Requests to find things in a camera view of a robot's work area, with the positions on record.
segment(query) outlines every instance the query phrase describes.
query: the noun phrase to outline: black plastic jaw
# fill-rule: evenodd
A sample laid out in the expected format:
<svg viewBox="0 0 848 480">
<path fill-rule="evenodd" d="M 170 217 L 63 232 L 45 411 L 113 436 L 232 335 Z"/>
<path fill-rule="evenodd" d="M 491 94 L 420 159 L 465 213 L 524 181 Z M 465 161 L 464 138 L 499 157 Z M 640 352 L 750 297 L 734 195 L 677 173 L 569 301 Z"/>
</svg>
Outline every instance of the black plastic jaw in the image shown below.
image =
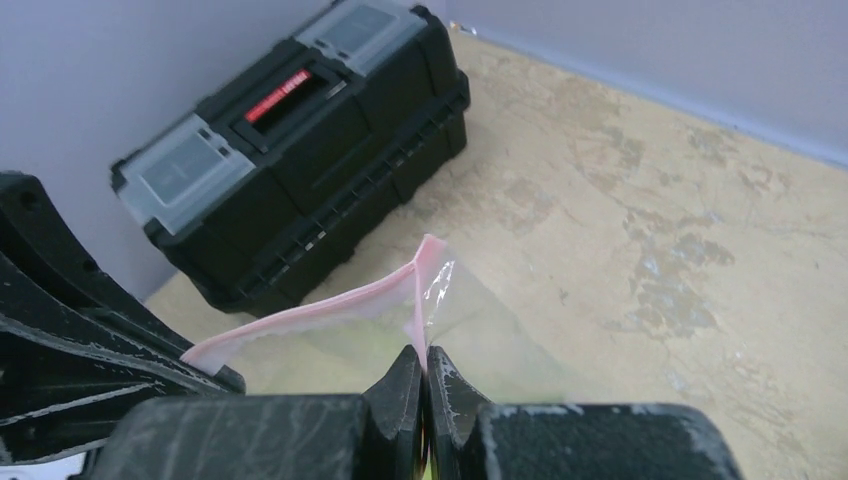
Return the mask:
<svg viewBox="0 0 848 480">
<path fill-rule="evenodd" d="M 191 346 L 100 270 L 37 178 L 0 173 L 0 464 L 96 447 L 151 397 L 244 392 L 180 362 Z"/>
<path fill-rule="evenodd" d="M 92 478 L 417 479 L 421 378 L 408 346 L 362 395 L 150 400 L 115 430 Z"/>
<path fill-rule="evenodd" d="M 664 404 L 497 405 L 441 348 L 427 356 L 433 478 L 741 478 L 701 412 Z"/>
</svg>

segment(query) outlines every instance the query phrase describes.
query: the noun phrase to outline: toolbox lid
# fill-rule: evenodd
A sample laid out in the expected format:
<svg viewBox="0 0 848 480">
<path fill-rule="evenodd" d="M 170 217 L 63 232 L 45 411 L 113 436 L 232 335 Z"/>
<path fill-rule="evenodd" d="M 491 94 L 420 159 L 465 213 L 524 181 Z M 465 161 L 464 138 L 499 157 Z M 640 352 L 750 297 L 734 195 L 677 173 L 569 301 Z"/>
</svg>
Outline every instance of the toolbox lid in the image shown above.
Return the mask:
<svg viewBox="0 0 848 480">
<path fill-rule="evenodd" d="M 117 168 L 118 198 L 136 222 L 156 219 L 176 235 L 255 166 L 192 114 Z"/>
<path fill-rule="evenodd" d="M 423 18 L 393 0 L 347 0 L 295 39 L 366 76 L 426 26 Z"/>
</svg>

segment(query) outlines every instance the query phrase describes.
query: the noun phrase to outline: ziplock bag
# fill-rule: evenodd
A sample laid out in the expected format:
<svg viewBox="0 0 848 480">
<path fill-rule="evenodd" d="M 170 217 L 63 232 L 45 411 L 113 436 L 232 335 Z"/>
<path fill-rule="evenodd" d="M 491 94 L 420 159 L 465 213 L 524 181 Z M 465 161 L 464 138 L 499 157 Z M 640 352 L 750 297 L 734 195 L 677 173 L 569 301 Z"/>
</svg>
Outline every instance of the ziplock bag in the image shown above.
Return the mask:
<svg viewBox="0 0 848 480">
<path fill-rule="evenodd" d="M 389 275 L 212 337 L 182 360 L 210 375 L 225 364 L 248 393 L 363 392 L 411 344 L 426 369 L 439 345 L 496 402 L 573 401 L 586 381 L 557 363 L 448 249 L 426 235 Z"/>
</svg>

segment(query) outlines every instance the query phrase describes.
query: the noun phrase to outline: concrete floor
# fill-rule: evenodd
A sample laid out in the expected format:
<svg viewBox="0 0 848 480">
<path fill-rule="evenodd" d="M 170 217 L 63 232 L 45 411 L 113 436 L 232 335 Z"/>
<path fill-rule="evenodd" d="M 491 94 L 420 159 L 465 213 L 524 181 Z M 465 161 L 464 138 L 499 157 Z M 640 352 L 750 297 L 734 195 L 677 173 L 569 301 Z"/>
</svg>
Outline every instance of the concrete floor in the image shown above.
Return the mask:
<svg viewBox="0 0 848 480">
<path fill-rule="evenodd" d="M 572 372 L 570 398 L 697 407 L 750 479 L 848 478 L 848 172 L 468 37 L 454 48 L 467 150 L 310 299 L 433 233 Z M 195 342 L 246 321 L 181 275 L 148 305 Z M 285 372 L 268 345 L 237 365 L 248 380 Z M 253 391 L 280 390 L 261 378 Z"/>
</svg>

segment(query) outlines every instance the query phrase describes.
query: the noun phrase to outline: toolbox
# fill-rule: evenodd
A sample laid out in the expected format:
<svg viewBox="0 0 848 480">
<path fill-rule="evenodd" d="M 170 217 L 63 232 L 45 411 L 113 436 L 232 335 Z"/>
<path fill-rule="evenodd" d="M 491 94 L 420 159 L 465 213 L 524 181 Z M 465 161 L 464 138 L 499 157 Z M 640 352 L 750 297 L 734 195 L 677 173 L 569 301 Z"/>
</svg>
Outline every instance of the toolbox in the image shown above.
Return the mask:
<svg viewBox="0 0 848 480">
<path fill-rule="evenodd" d="M 426 8 L 347 0 L 115 163 L 112 188 L 213 307 L 264 316 L 465 147 L 469 102 Z"/>
</svg>

